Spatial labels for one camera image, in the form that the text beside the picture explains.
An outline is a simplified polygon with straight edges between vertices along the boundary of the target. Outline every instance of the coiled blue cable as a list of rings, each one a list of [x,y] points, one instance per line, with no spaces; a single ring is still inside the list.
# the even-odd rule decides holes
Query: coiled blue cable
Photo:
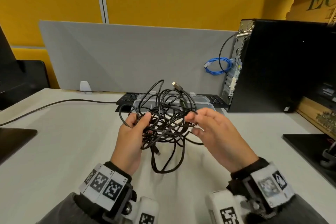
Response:
[[[227,69],[225,69],[224,71],[223,70],[220,70],[220,71],[211,71],[210,69],[208,69],[208,66],[214,62],[214,61],[217,61],[219,60],[219,58],[213,58],[213,59],[209,59],[207,61],[207,63],[204,64],[204,68],[205,68],[205,71],[207,71],[208,73],[212,74],[212,75],[218,75],[218,74],[222,74],[222,73],[227,73],[230,68],[232,67],[232,61],[228,58],[220,58],[221,61],[225,61],[227,63]]]

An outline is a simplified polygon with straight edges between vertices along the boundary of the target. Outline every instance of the black computer case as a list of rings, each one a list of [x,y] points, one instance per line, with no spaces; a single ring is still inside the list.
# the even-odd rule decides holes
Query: black computer case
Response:
[[[292,112],[336,67],[335,29],[326,23],[245,19],[221,98],[228,112]]]

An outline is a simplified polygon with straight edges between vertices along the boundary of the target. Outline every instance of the white desk surface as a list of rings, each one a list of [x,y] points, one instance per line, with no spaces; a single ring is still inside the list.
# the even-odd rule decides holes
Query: white desk surface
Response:
[[[117,101],[121,96],[44,89],[0,112],[0,123],[63,99]],[[1,222],[35,223],[70,192],[78,193],[78,186],[92,168],[111,157],[122,124],[115,109],[115,104],[62,103],[6,125],[37,129],[38,134],[0,165]],[[296,193],[330,224],[335,223],[336,189],[281,138],[282,134],[320,133],[317,128],[296,113],[227,116],[257,155],[272,160]],[[157,156],[157,165],[162,167],[171,149],[167,144],[158,148],[161,155]],[[204,146],[190,143],[182,166],[170,174],[155,174],[150,156],[149,150],[143,152],[132,184],[138,197],[144,195],[159,202],[159,223],[211,223],[204,197],[225,189],[229,172]],[[172,164],[178,161],[176,155]]]

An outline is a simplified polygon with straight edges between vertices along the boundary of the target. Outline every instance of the person's left hand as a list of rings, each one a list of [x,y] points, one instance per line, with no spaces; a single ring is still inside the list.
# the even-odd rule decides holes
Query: person's left hand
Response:
[[[135,125],[136,117],[135,113],[131,113],[125,120],[130,127],[122,124],[119,128],[117,143],[111,157],[113,164],[131,176],[140,165],[142,133],[149,124],[151,113],[146,112]]]

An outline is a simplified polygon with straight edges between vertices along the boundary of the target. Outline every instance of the keyboard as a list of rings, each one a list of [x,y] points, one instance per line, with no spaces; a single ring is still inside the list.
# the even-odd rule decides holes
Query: keyboard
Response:
[[[134,92],[127,92],[125,95],[121,97],[117,101],[117,105],[124,105],[124,104],[133,104],[134,101],[137,99],[138,95],[141,93],[134,93]],[[207,97],[210,100],[210,103],[213,104],[215,108],[225,108],[228,105],[217,95],[212,94],[197,94]]]

